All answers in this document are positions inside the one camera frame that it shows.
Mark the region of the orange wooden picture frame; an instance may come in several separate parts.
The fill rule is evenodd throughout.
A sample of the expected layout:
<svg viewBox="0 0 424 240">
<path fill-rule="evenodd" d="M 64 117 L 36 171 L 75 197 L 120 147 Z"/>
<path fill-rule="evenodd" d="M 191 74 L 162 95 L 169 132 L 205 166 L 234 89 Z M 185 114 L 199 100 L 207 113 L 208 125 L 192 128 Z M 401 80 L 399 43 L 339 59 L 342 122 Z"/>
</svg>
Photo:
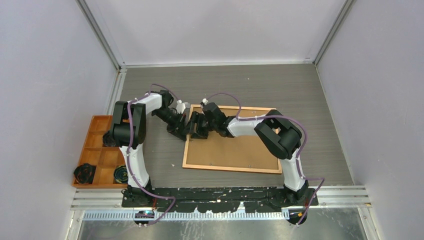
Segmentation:
<svg viewBox="0 0 424 240">
<path fill-rule="evenodd" d="M 236 136 L 222 137 L 211 131 L 206 139 L 187 136 L 182 167 L 186 169 L 233 171 L 247 173 L 281 174 L 280 160 L 273 156 L 257 136 L 254 128 L 259 116 L 271 111 L 266 107 L 242 107 L 221 105 L 227 116 L 240 113 L 245 121 L 237 121 L 231 130 Z"/>
</svg>

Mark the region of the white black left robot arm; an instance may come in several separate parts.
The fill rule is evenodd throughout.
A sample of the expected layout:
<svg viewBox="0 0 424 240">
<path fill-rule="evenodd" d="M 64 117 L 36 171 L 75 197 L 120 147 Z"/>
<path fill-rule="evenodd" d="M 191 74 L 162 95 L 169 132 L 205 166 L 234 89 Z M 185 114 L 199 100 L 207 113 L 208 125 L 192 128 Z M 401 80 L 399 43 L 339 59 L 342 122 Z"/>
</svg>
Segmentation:
<svg viewBox="0 0 424 240">
<path fill-rule="evenodd" d="M 170 90 L 149 91 L 142 97 L 117 101 L 114 105 L 109 134 L 119 147 L 125 161 L 128 180 L 127 193 L 141 207 L 148 207 L 154 198 L 147 172 L 143 147 L 147 135 L 147 116 L 152 114 L 167 124 L 167 131 L 186 140 L 185 111 L 188 103 L 173 95 Z"/>
</svg>

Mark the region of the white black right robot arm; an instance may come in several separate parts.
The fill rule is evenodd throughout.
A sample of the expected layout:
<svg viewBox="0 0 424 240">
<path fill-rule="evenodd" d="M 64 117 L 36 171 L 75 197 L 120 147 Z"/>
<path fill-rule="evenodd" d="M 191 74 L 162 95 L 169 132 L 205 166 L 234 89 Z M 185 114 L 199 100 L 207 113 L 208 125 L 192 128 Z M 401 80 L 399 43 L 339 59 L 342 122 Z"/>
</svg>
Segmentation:
<svg viewBox="0 0 424 240">
<path fill-rule="evenodd" d="M 241 117 L 225 113 L 214 103 L 201 104 L 201 112 L 193 112 L 185 127 L 185 134 L 196 139 L 207 139 L 210 132 L 224 138 L 259 137 L 267 150 L 282 166 L 284 184 L 281 197 L 291 205 L 299 205 L 306 197 L 309 182 L 300 163 L 305 134 L 294 125 L 294 120 L 272 109 L 259 116 Z"/>
</svg>

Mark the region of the brown backing board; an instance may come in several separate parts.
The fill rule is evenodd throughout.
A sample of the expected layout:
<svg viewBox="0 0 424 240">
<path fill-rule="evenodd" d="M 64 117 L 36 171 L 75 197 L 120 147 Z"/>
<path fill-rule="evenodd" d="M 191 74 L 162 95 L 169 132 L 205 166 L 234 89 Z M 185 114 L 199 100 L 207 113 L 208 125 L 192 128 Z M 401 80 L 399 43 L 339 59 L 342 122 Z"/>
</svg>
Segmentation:
<svg viewBox="0 0 424 240">
<path fill-rule="evenodd" d="M 222 137 L 215 131 L 207 139 L 187 136 L 182 167 L 214 171 L 281 174 L 280 161 L 257 136 Z"/>
</svg>

